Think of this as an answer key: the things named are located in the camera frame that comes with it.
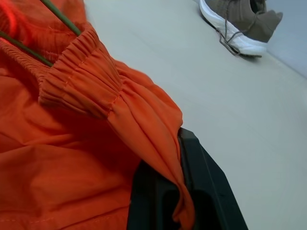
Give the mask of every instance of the white floor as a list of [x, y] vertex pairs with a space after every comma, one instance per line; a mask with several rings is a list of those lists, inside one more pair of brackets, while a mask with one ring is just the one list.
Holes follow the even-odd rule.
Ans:
[[190, 0], [85, 0], [114, 58], [147, 73], [225, 172], [250, 230], [307, 226], [307, 80], [232, 56]]

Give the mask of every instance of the black plastic object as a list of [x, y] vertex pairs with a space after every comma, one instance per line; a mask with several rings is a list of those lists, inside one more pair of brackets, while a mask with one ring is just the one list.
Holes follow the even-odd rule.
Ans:
[[[181, 166], [196, 211], [194, 230], [247, 230], [224, 172], [181, 128], [178, 134]], [[133, 179], [128, 230], [177, 230], [172, 214], [179, 199], [177, 187], [141, 162]]]

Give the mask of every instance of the white shoe sole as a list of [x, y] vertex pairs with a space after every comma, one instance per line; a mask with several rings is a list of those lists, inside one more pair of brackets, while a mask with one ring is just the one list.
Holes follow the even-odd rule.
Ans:
[[[225, 19], [216, 14], [210, 9], [206, 4], [205, 0], [200, 0], [200, 9], [202, 15], [218, 30], [225, 35]], [[238, 32], [239, 30], [232, 25], [230, 22], [227, 22], [227, 40], [231, 36]], [[238, 33], [229, 44], [238, 48], [241, 54], [252, 55], [252, 56], [262, 56], [267, 51], [267, 43], [253, 40], [249, 37], [246, 37], [242, 33]]]

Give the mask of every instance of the sneaker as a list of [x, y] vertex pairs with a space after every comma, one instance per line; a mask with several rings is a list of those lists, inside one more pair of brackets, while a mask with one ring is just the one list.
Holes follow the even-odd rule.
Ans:
[[267, 11], [265, 0], [200, 0], [200, 9], [235, 55], [262, 56], [283, 17]]

